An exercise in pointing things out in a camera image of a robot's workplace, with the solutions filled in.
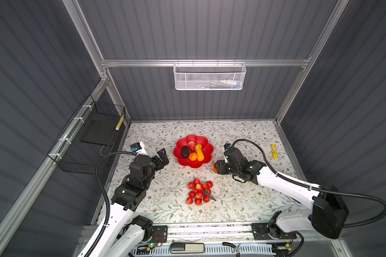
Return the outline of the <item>red fake strawberry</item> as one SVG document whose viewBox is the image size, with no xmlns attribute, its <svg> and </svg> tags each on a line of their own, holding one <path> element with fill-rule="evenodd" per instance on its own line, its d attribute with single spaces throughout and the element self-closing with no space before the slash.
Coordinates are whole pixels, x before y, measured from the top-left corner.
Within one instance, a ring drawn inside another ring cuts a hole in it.
<svg viewBox="0 0 386 257">
<path fill-rule="evenodd" d="M 188 149 L 190 152 L 195 152 L 196 143 L 194 141 L 188 142 Z"/>
</svg>

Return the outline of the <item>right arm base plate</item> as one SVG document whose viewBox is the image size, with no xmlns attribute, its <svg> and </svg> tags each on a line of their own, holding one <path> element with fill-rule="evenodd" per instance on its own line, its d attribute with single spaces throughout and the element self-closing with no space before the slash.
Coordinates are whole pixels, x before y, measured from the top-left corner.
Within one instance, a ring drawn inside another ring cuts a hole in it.
<svg viewBox="0 0 386 257">
<path fill-rule="evenodd" d="M 295 232 L 284 232 L 276 225 L 270 226 L 268 223 L 252 223 L 252 233 L 255 240 L 294 240 L 297 238 Z"/>
</svg>

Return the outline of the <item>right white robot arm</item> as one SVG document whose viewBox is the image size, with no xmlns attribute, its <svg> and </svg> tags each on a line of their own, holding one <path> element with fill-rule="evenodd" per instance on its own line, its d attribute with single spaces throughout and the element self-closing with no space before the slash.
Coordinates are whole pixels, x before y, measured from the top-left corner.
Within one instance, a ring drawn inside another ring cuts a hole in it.
<svg viewBox="0 0 386 257">
<path fill-rule="evenodd" d="M 305 182 L 273 168 L 265 153 L 262 161 L 249 161 L 235 144 L 224 145 L 224 158 L 213 165 L 213 171 L 219 175 L 230 175 L 240 183 L 253 183 L 276 190 L 296 202 L 305 209 L 298 212 L 284 213 L 277 211 L 268 223 L 272 238 L 280 238 L 283 232 L 316 231 L 330 238 L 338 239 L 344 228 L 355 228 L 375 223 L 386 217 L 386 201 L 366 194 L 338 191 L 336 187 L 325 189 L 314 183 Z M 344 197 L 375 201 L 383 206 L 383 210 L 366 220 L 347 223 L 349 209 Z"/>
</svg>

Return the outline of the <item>yellow fake squash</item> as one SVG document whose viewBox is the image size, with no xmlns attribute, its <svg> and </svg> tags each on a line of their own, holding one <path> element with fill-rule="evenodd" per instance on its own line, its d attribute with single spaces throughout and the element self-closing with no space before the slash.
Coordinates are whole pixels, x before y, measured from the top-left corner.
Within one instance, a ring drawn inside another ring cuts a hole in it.
<svg viewBox="0 0 386 257">
<path fill-rule="evenodd" d="M 198 162 L 203 162 L 204 159 L 205 159 L 205 156 L 204 156 L 203 148 L 202 148 L 201 144 L 197 144 L 195 146 L 195 152 L 196 152 L 196 155 L 197 155 L 197 161 Z"/>
</svg>

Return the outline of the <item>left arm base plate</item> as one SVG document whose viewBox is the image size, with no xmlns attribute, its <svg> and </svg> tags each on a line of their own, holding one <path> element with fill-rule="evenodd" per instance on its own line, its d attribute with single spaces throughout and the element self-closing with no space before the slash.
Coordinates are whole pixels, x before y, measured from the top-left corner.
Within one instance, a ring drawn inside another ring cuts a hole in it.
<svg viewBox="0 0 386 257">
<path fill-rule="evenodd" d="M 152 233 L 141 244 L 163 244 L 167 242 L 168 226 L 153 226 Z"/>
</svg>

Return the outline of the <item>dark fake avocado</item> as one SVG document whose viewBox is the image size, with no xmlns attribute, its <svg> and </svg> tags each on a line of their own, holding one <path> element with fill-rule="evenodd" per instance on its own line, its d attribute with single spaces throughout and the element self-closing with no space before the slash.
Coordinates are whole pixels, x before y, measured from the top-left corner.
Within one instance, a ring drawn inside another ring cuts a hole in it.
<svg viewBox="0 0 386 257">
<path fill-rule="evenodd" d="M 190 156 L 190 150 L 188 146 L 183 146 L 181 150 L 181 156 L 182 158 L 189 158 Z"/>
</svg>

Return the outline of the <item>large orange fake fruit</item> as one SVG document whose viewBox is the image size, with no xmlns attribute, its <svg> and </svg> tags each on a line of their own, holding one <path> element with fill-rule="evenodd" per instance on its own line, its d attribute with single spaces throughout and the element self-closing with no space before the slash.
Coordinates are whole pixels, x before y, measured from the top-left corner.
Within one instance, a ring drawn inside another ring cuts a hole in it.
<svg viewBox="0 0 386 257">
<path fill-rule="evenodd" d="M 213 164 L 212 169 L 214 173 L 218 174 L 218 165 L 216 162 Z"/>
</svg>

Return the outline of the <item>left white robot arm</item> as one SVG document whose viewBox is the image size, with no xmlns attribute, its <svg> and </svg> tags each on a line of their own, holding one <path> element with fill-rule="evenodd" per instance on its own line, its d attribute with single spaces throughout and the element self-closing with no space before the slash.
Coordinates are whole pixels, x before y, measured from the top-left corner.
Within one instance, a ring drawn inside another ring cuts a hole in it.
<svg viewBox="0 0 386 257">
<path fill-rule="evenodd" d="M 100 167 L 104 160 L 120 154 L 134 159 L 129 166 L 129 175 L 110 198 L 101 183 Z M 156 171 L 168 164 L 165 149 L 150 157 L 142 143 L 133 144 L 129 152 L 109 153 L 96 164 L 95 176 L 102 190 L 106 215 L 79 253 L 80 257 L 127 257 L 138 244 L 147 243 L 153 237 L 153 222 L 140 215 L 134 217 L 134 214 L 146 197 Z"/>
</svg>

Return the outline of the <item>red fake berry cluster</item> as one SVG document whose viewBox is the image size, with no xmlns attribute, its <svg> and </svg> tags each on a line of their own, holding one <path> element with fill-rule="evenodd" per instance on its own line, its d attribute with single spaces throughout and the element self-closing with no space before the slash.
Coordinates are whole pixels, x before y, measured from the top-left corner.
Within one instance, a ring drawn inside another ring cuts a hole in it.
<svg viewBox="0 0 386 257">
<path fill-rule="evenodd" d="M 187 205 L 201 206 L 204 203 L 216 201 L 216 198 L 212 195 L 212 181 L 201 181 L 199 178 L 195 178 L 187 184 L 187 189 L 189 190 L 185 201 Z"/>
</svg>

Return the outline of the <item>small orange fake fruit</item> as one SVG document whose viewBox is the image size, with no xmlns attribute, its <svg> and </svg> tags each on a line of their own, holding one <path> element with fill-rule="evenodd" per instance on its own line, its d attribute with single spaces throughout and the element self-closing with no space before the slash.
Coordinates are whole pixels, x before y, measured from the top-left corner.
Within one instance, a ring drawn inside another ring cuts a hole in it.
<svg viewBox="0 0 386 257">
<path fill-rule="evenodd" d="M 189 159 L 190 159 L 191 161 L 193 161 L 193 162 L 196 161 L 197 158 L 198 158 L 197 153 L 191 153 L 191 154 L 189 155 Z"/>
</svg>

